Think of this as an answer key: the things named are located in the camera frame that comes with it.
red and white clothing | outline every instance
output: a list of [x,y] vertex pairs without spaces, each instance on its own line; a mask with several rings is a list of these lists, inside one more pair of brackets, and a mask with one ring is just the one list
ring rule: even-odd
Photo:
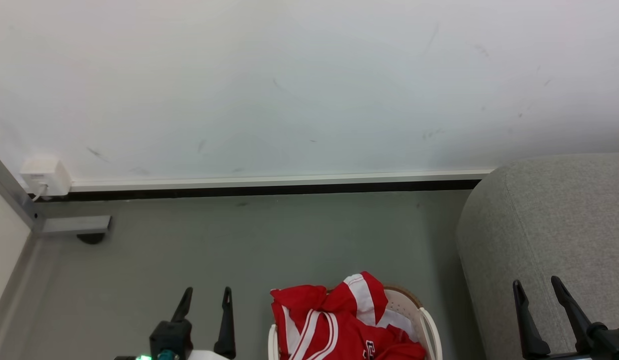
[[324,286],[271,290],[281,360],[424,360],[407,317],[386,309],[381,284],[367,272],[330,294]]

white cable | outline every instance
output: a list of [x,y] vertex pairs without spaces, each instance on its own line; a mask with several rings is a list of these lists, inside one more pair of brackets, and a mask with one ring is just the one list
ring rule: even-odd
[[38,198],[40,198],[42,195],[45,194],[45,192],[47,192],[47,185],[40,184],[40,187],[38,187],[38,194],[34,196],[33,199],[31,199],[31,201],[37,201]]

black baseboard strip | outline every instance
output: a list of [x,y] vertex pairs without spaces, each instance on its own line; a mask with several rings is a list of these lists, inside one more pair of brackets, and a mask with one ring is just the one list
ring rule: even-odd
[[291,186],[214,187],[206,189],[157,189],[70,192],[42,203],[62,201],[114,201],[133,199],[207,198],[214,196],[259,196],[290,194],[333,194],[358,192],[417,192],[471,190],[480,180],[435,180],[412,182],[371,182],[364,184],[323,184]]

black caster wheel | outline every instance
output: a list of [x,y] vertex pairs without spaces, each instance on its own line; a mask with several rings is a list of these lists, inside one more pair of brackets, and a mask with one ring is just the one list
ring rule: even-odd
[[106,237],[106,233],[80,234],[76,235],[76,237],[85,244],[96,245],[103,241],[104,237]]

white baseboard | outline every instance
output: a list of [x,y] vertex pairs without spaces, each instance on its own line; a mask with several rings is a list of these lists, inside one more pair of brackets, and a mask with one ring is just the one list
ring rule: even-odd
[[440,180],[481,180],[492,171],[493,169],[481,169],[271,177],[180,178],[161,180],[78,180],[72,182],[72,187],[70,191],[154,191],[234,187],[275,187],[290,185],[431,182]]

